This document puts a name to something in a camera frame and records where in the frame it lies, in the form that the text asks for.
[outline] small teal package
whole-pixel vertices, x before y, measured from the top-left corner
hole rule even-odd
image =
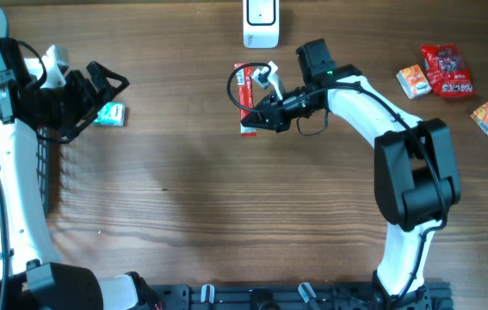
[[[97,126],[123,127],[125,122],[125,105],[121,102],[108,102],[98,111],[98,117],[92,122]]]

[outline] white device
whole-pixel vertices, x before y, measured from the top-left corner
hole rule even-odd
[[[244,45],[273,48],[280,38],[280,0],[243,0]]]

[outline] red snack package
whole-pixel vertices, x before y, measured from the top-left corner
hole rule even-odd
[[[439,96],[459,97],[475,94],[469,69],[454,44],[422,46],[427,79]]]
[[[244,64],[234,64],[234,69],[239,68]],[[253,108],[253,80],[251,74],[253,70],[251,67],[246,67],[239,70],[236,73],[236,79],[238,80],[238,92],[240,95],[240,104],[246,108]],[[250,112],[240,109],[240,121],[244,119]],[[256,137],[257,129],[252,127],[244,127],[240,122],[240,133],[242,137]]]

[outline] wood grain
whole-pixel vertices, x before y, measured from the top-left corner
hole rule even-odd
[[[137,270],[154,284],[369,280],[386,234],[370,146],[336,117],[316,137],[242,139],[225,93],[236,62],[274,60],[287,88],[301,85],[295,49],[325,38],[339,65],[356,65],[400,108],[450,126],[462,200],[425,275],[452,283],[457,309],[488,309],[488,138],[469,117],[488,101],[487,1],[284,3],[272,50],[244,48],[241,3],[6,12],[11,35],[41,53],[58,43],[72,68],[97,60],[132,83],[119,97],[127,127],[90,127],[52,158],[48,225],[67,264]],[[449,42],[479,94],[408,100],[397,71],[423,61],[420,45]]]

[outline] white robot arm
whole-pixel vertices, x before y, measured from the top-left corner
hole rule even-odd
[[[440,120],[422,121],[398,108],[369,84],[352,65],[336,68],[324,40],[297,50],[306,86],[280,96],[272,63],[262,64],[254,79],[274,89],[242,120],[246,127],[281,132],[292,119],[326,109],[346,120],[374,148],[374,193],[387,219],[386,248],[374,286],[384,308],[417,301],[424,287],[423,266],[436,230],[446,226],[448,209],[460,199],[460,185],[448,128]],[[232,76],[229,77],[228,95]],[[409,158],[426,166],[412,170]]]
[[[146,290],[148,286],[136,273],[97,281],[87,269],[60,264],[36,176],[40,167],[35,130],[50,127],[68,139],[40,139],[71,141],[84,129],[79,121],[88,125],[128,81],[94,62],[88,66],[94,85],[79,71],[65,76],[69,65],[64,49],[51,46],[42,59],[23,59],[18,44],[25,43],[0,39],[0,308],[153,305],[153,292]],[[106,78],[120,80],[121,86],[113,88]],[[7,245],[7,255],[3,245]],[[31,294],[23,293],[24,282]]]

